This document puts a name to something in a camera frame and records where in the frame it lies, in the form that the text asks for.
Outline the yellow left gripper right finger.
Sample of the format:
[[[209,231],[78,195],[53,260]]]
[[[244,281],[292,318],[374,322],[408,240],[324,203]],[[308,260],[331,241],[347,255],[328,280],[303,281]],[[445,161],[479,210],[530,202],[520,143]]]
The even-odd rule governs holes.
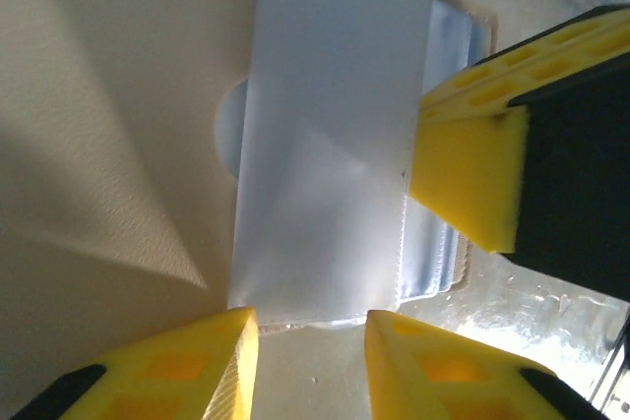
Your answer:
[[[369,311],[366,371],[375,419],[600,419],[551,370],[395,312]]]

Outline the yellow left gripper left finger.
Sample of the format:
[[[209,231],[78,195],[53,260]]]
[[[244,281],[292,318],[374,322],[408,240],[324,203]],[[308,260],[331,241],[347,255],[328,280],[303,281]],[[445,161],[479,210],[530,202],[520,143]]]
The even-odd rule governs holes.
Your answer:
[[[53,381],[17,419],[248,419],[259,355],[252,308],[112,349]]]

